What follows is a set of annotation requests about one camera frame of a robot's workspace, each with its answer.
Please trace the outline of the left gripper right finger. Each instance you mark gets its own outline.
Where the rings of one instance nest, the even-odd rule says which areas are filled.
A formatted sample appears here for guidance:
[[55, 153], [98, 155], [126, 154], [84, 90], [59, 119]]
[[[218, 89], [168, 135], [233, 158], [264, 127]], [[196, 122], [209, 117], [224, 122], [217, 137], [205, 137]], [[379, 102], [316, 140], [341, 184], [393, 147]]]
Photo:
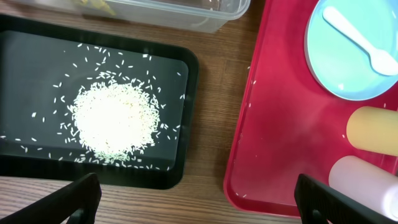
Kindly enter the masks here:
[[395, 224], [305, 174], [298, 176], [294, 198], [303, 224]]

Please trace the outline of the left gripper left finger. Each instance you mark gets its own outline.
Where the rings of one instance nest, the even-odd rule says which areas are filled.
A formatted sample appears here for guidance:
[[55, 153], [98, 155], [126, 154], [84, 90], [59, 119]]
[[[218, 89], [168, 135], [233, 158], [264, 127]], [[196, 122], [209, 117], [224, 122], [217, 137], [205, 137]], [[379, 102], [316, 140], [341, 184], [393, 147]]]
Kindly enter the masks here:
[[1, 219], [1, 223], [94, 224], [101, 200], [98, 176], [89, 173], [54, 193]]

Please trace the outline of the pink plastic cup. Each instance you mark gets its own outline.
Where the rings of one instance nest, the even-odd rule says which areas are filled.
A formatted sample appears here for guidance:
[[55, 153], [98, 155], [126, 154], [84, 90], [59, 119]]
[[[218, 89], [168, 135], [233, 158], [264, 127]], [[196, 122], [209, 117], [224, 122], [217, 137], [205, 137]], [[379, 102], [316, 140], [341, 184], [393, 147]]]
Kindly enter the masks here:
[[331, 168], [329, 186], [397, 221], [397, 177], [358, 157], [346, 156]]

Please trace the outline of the yellow plastic cup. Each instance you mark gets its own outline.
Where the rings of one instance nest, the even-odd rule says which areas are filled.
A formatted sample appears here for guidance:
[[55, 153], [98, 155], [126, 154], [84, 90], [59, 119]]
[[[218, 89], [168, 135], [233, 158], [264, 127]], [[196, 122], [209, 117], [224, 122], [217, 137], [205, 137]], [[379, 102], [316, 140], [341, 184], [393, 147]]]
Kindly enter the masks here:
[[397, 111], [364, 106], [346, 125], [349, 143], [360, 150], [397, 156]]

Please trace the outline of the white rice pile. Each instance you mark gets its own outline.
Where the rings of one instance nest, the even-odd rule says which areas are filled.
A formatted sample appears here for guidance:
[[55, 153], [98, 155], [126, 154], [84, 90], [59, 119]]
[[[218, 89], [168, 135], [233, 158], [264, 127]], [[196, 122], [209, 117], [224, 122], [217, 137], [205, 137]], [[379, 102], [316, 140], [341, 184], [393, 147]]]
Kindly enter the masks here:
[[148, 54], [129, 58], [121, 50], [78, 44], [82, 55], [73, 67], [87, 66], [88, 81], [70, 98], [52, 98], [65, 110], [56, 135], [67, 145], [77, 144], [101, 165], [132, 165], [158, 146], [162, 137], [175, 138], [179, 126], [161, 117], [166, 103], [160, 99], [160, 73]]

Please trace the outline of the light blue plate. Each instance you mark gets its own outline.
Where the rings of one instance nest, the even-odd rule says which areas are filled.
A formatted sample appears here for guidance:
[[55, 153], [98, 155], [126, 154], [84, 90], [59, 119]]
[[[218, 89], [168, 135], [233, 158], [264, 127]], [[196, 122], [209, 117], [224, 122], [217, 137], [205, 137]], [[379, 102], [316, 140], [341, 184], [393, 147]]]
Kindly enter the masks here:
[[396, 0], [321, 0], [305, 33], [307, 65], [319, 84], [350, 101], [375, 98], [397, 83], [397, 76], [381, 75], [367, 52], [335, 29], [323, 16], [334, 7], [375, 47], [397, 58]]

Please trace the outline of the white plastic spoon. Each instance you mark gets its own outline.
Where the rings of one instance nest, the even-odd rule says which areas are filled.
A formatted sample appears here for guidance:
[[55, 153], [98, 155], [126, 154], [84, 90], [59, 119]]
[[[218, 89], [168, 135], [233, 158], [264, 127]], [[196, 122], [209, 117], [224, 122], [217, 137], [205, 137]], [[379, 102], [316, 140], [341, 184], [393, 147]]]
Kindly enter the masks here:
[[375, 72], [385, 76], [397, 75], [397, 61], [385, 50], [375, 48], [339, 10], [333, 6], [327, 6], [322, 15], [331, 26], [369, 55], [370, 65]]

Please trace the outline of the yellow snack wrapper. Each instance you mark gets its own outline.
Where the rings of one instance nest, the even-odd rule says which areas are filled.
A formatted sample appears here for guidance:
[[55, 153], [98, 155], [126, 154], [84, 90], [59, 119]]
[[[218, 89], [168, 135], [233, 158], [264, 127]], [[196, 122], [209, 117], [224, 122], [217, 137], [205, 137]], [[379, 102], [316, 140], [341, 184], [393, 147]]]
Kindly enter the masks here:
[[73, 0], [73, 3], [79, 6], [87, 7], [90, 9], [97, 9], [99, 11], [106, 12], [112, 16], [116, 13], [105, 0]]

